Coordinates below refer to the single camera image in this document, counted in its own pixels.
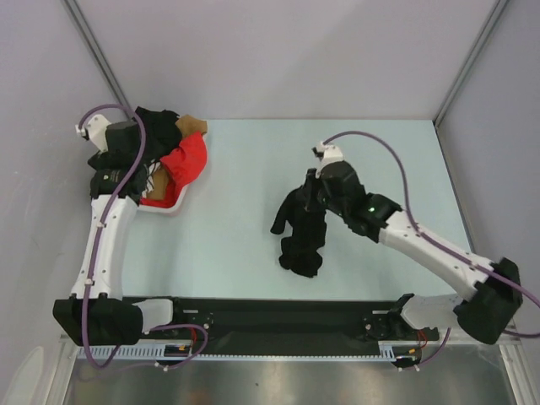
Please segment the black tank top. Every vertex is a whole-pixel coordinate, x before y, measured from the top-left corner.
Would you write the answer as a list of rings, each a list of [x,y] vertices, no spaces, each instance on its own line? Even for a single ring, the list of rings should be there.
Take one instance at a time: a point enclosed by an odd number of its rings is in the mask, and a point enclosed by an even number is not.
[[[314,278],[322,265],[318,250],[325,245],[327,224],[325,211],[307,211],[303,187],[291,191],[280,205],[270,232],[281,235],[285,225],[292,228],[290,236],[280,241],[280,266],[305,278]]]

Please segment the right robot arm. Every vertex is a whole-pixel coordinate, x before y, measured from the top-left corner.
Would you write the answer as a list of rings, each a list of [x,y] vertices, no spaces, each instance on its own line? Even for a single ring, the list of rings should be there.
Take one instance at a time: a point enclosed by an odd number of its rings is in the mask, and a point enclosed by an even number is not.
[[[453,290],[430,297],[403,295],[389,317],[396,337],[410,338],[426,327],[459,327],[480,343],[494,344],[505,334],[523,302],[513,261],[493,262],[459,249],[414,222],[390,198],[367,192],[339,147],[319,143],[312,152],[319,165],[306,174],[306,209],[336,214],[356,235],[401,252]]]

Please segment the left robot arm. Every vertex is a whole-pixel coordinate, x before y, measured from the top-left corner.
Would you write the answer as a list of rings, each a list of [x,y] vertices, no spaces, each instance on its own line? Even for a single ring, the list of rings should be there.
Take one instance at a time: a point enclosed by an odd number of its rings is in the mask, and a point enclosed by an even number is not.
[[[174,338],[185,331],[186,316],[166,298],[125,300],[122,272],[127,239],[147,186],[142,163],[145,145],[137,121],[110,122],[93,114],[78,128],[100,153],[113,152],[120,136],[127,152],[105,164],[90,182],[91,224],[84,259],[68,298],[56,300],[53,316],[79,346],[133,345],[154,328]]]

